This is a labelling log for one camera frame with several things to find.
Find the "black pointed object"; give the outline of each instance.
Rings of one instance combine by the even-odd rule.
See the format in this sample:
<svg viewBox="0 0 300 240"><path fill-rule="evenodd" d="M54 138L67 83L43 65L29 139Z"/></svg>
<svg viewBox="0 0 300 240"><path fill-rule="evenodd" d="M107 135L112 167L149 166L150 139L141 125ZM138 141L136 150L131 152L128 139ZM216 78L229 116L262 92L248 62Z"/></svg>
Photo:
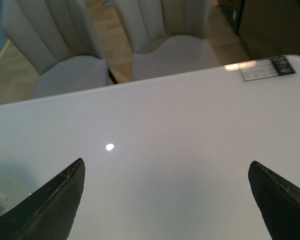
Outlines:
<svg viewBox="0 0 300 240"><path fill-rule="evenodd" d="M257 161L248 178L273 240L300 240L300 188Z"/></svg>
<svg viewBox="0 0 300 240"><path fill-rule="evenodd" d="M66 240L84 181L85 163L79 158L0 217L0 240Z"/></svg>

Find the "chair seat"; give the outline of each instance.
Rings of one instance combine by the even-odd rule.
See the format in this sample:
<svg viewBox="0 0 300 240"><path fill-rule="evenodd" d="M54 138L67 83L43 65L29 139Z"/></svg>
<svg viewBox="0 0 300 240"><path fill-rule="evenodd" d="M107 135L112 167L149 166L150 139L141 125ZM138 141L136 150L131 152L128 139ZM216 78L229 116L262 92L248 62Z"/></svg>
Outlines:
<svg viewBox="0 0 300 240"><path fill-rule="evenodd" d="M133 55L132 80L139 81L219 66L219 58L206 39L175 35L159 38Z"/></svg>
<svg viewBox="0 0 300 240"><path fill-rule="evenodd" d="M100 88L108 84L108 67L104 59L75 56L59 62L39 76L31 98Z"/></svg>

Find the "glossy table surface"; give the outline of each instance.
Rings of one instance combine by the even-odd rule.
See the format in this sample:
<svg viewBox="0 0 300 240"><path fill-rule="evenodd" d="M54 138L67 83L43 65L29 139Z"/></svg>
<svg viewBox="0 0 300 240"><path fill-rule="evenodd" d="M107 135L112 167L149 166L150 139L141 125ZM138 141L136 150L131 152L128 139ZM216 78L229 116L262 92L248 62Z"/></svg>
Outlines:
<svg viewBox="0 0 300 240"><path fill-rule="evenodd" d="M35 191L83 158L69 240L270 240L248 169L300 187L300 57L288 59L296 74L246 82L218 67L1 105L0 171Z"/></svg>

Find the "channel-tufted chair back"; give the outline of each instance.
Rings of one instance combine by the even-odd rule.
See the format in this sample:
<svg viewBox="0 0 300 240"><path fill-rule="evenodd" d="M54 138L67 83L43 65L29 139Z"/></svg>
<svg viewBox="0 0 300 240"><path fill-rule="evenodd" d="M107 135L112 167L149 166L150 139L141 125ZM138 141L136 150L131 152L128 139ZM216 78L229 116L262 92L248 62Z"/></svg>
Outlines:
<svg viewBox="0 0 300 240"><path fill-rule="evenodd" d="M115 0L131 48L165 36L205 38L211 0Z"/></svg>
<svg viewBox="0 0 300 240"><path fill-rule="evenodd" d="M74 56L105 57L83 0L3 0L1 24L40 75Z"/></svg>

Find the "beige upholstered chair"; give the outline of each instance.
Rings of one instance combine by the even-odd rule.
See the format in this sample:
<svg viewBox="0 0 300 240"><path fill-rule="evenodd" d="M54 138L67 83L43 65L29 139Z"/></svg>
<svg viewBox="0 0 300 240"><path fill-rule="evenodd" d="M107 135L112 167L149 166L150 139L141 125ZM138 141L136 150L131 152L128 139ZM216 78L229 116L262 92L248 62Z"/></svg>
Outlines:
<svg viewBox="0 0 300 240"><path fill-rule="evenodd" d="M133 51L132 80L220 66L207 32L211 0L114 0Z"/></svg>
<svg viewBox="0 0 300 240"><path fill-rule="evenodd" d="M108 67L83 0L3 0L6 35L39 78L31 98L108 85Z"/></svg>

